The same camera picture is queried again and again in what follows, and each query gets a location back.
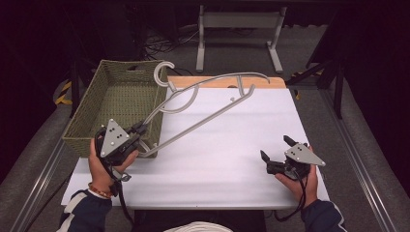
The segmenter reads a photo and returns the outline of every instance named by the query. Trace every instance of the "floor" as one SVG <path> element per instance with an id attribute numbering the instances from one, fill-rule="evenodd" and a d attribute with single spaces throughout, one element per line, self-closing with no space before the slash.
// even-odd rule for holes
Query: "floor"
<path id="1" fill-rule="evenodd" d="M 265 44 L 271 32 L 266 30 L 208 31 L 203 73 L 195 72 L 197 34 L 193 32 L 189 41 L 189 37 L 182 39 L 186 43 L 152 56 L 174 63 L 176 71 L 183 75 L 259 72 L 286 80 L 292 73 L 306 69 L 305 64 L 325 30 L 325 26 L 282 29 L 277 51 L 283 74 L 276 74 L 271 63 Z M 346 228 L 349 231 L 410 231 L 410 222 L 404 217 L 410 212 L 409 198 L 384 159 L 348 83 L 344 83 L 343 89 L 342 120 L 329 108 L 333 86 L 329 90 L 311 86 L 298 89 L 301 98 L 294 103 L 310 144 L 316 153 L 326 158 L 328 165 L 321 168 L 321 172 L 331 200 L 343 213 Z M 5 231 L 23 231 L 51 196 L 29 231 L 57 229 L 64 209 L 60 205 L 67 186 L 64 181 L 78 158 L 60 141 L 70 114 L 70 105 L 57 107 L 1 185 L 0 225 Z M 54 168 L 43 172 L 44 167 L 49 166 Z M 60 185 L 62 188 L 53 195 Z M 279 213 L 286 215 L 289 211 Z M 269 217 L 270 214 L 265 212 L 267 231 L 304 231 L 299 216 L 278 222 Z M 106 231 L 129 230 L 121 209 L 113 209 L 107 217 Z"/>

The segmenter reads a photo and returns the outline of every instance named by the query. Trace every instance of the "navy blue sleeve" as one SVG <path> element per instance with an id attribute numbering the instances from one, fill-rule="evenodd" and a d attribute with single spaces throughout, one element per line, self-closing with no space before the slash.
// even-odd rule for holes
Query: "navy blue sleeve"
<path id="1" fill-rule="evenodd" d="M 64 209 L 57 231 L 104 231 L 105 216 L 111 208 L 111 199 L 102 199 L 88 190 L 80 190 Z"/>
<path id="2" fill-rule="evenodd" d="M 344 229 L 344 218 L 330 201 L 316 200 L 302 210 L 302 221 L 307 232 L 339 232 Z"/>

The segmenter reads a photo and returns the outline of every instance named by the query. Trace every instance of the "person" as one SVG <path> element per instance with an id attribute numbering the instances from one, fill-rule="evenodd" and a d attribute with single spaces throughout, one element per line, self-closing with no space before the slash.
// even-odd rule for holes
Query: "person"
<path id="1" fill-rule="evenodd" d="M 137 156 L 137 151 L 132 152 L 122 165 L 115 166 L 114 169 L 119 173 L 123 173 L 126 168 L 135 161 Z M 88 160 L 92 182 L 89 184 L 88 189 L 79 190 L 73 195 L 60 218 L 58 232 L 104 231 L 105 216 L 112 208 L 109 187 L 113 185 L 113 180 L 105 171 L 96 155 L 94 139 L 92 139 L 90 143 L 90 156 Z M 297 201 L 301 199 L 303 191 L 299 182 L 293 181 L 282 174 L 276 174 L 275 177 L 289 188 Z M 336 204 L 330 201 L 322 201 L 317 198 L 318 181 L 315 165 L 310 166 L 310 172 L 307 178 L 306 204 L 301 212 L 302 221 L 305 223 L 306 231 L 346 231 L 344 229 L 344 218 Z M 194 222 L 190 225 L 193 227 L 199 226 L 197 223 L 200 224 L 205 222 Z M 224 226 L 219 226 L 213 223 L 206 223 L 206 225 L 203 226 L 209 226 L 207 228 L 212 228 L 209 231 L 232 231 Z M 170 228 L 167 231 L 178 231 L 178 229 L 179 228 Z"/>

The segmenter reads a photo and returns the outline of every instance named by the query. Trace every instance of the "woven basket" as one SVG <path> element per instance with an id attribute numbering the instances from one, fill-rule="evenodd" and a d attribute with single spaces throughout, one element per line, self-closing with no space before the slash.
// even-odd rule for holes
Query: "woven basket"
<path id="1" fill-rule="evenodd" d="M 109 119 L 114 119 L 124 129 L 144 120 L 165 100 L 166 88 L 158 86 L 154 79 L 154 69 L 160 62 L 102 60 L 63 140 L 81 157 L 87 158 L 91 138 Z M 166 69 L 161 70 L 160 79 L 167 82 Z M 158 113 L 142 136 L 150 148 L 159 143 L 161 124 L 162 113 Z"/>

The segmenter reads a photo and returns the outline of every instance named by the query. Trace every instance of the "dark floor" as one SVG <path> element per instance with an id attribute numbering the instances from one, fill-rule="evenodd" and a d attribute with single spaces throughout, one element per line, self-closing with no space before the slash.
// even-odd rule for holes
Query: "dark floor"
<path id="1" fill-rule="evenodd" d="M 268 76 L 280 76 L 285 80 L 289 79 L 291 73 L 305 69 L 310 54 L 325 30 L 326 27 L 323 26 L 282 29 L 278 42 L 278 56 L 284 69 L 281 75 L 275 73 L 266 49 L 265 42 L 270 38 L 269 31 L 256 30 L 245 37 L 229 31 L 212 32 L 206 40 L 204 72 L 200 75 L 259 72 Z M 189 75 L 184 71 L 188 70 L 193 74 L 198 74 L 194 71 L 197 48 L 195 40 L 197 40 L 196 35 L 190 42 L 170 52 L 160 52 L 153 56 L 174 63 L 180 69 L 177 70 L 179 73 Z M 327 165 L 321 168 L 321 172 L 324 175 L 330 198 L 340 207 L 349 231 L 410 231 L 410 222 L 406 219 L 406 215 L 410 212 L 409 198 L 384 159 L 352 97 L 348 84 L 345 83 L 344 86 L 342 121 L 335 120 L 334 112 L 329 110 L 324 98 L 332 94 L 332 87 L 326 91 L 302 88 L 300 90 L 301 99 L 295 100 L 309 142 L 315 152 L 322 154 L 327 162 Z M 9 231 L 14 225 L 27 196 L 69 121 L 70 113 L 69 105 L 58 106 L 33 137 L 1 185 L 0 225 L 2 230 Z M 354 168 L 355 160 L 349 155 L 351 149 L 345 145 L 343 136 L 337 127 L 340 123 L 347 128 L 348 135 L 372 183 L 364 183 L 361 178 L 358 178 L 361 173 Z M 36 212 L 75 166 L 77 155 L 70 148 L 63 147 L 61 155 L 55 171 L 51 173 L 51 178 L 45 181 L 45 191 L 39 193 L 41 199 L 39 205 L 33 206 Z M 377 216 L 377 212 L 383 209 L 376 209 L 370 204 L 370 196 L 364 191 L 365 186 L 369 184 L 373 184 L 373 189 L 383 203 L 395 229 L 385 229 L 383 219 Z M 63 186 L 51 199 L 30 231 L 55 231 L 57 229 L 60 214 L 64 209 L 60 201 L 65 187 Z M 287 222 L 277 222 L 273 217 L 269 217 L 266 219 L 266 226 L 268 231 L 304 231 L 299 216 L 294 216 Z M 106 231 L 128 231 L 129 229 L 121 209 L 113 209 L 107 217 Z"/>

